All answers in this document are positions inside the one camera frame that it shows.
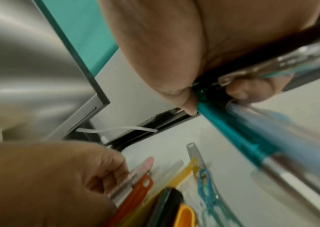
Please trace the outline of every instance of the white cable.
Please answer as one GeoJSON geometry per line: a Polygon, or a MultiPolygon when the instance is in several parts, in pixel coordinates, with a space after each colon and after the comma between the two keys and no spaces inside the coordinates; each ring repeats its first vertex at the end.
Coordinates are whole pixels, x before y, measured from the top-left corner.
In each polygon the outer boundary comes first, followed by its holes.
{"type": "Polygon", "coordinates": [[[140,131],[147,131],[147,132],[157,132],[157,129],[150,129],[150,128],[144,128],[144,127],[138,127],[138,126],[123,126],[123,127],[114,127],[114,128],[107,128],[102,130],[97,129],[83,129],[78,128],[77,132],[86,132],[86,133],[102,133],[110,130],[117,130],[117,129],[134,129],[134,130],[140,130],[140,131]]]}

